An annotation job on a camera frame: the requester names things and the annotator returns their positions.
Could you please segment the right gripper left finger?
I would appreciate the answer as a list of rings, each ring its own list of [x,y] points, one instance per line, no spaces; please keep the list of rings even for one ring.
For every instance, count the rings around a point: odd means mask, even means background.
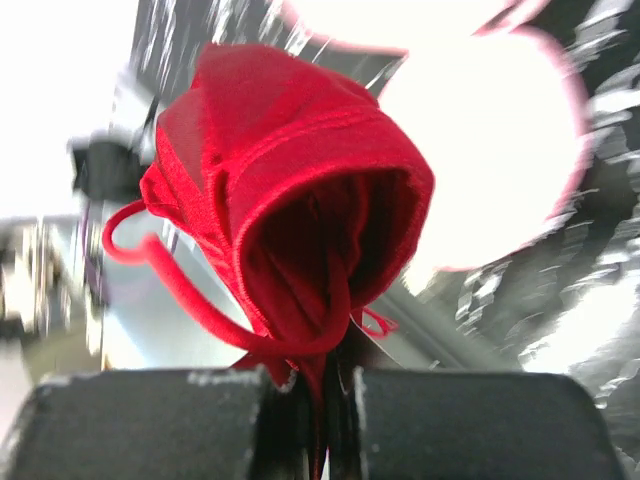
[[[38,385],[1,448],[4,479],[246,479],[261,371],[119,371]]]

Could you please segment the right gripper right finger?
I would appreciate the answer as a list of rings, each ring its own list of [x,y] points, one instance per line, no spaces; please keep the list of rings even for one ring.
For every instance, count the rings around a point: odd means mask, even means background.
[[[566,376],[359,370],[355,402],[366,479],[626,476],[602,415]]]

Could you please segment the white pink mesh laundry bag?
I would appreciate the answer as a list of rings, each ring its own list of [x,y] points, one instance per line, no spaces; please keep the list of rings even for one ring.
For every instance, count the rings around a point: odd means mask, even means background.
[[[585,95],[540,1],[286,1],[332,47],[403,55],[380,96],[436,187],[412,281],[495,261],[548,232],[586,150]]]

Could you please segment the red bra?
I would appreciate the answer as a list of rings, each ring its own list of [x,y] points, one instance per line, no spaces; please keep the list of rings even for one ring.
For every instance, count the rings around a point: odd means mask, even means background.
[[[417,147],[353,80],[265,45],[206,46],[189,89],[158,118],[141,196],[106,223],[122,264],[150,266],[205,330],[306,383],[311,475],[347,475],[336,348],[416,250],[434,189]],[[192,284],[156,235],[117,246],[146,211],[193,238],[248,319]]]

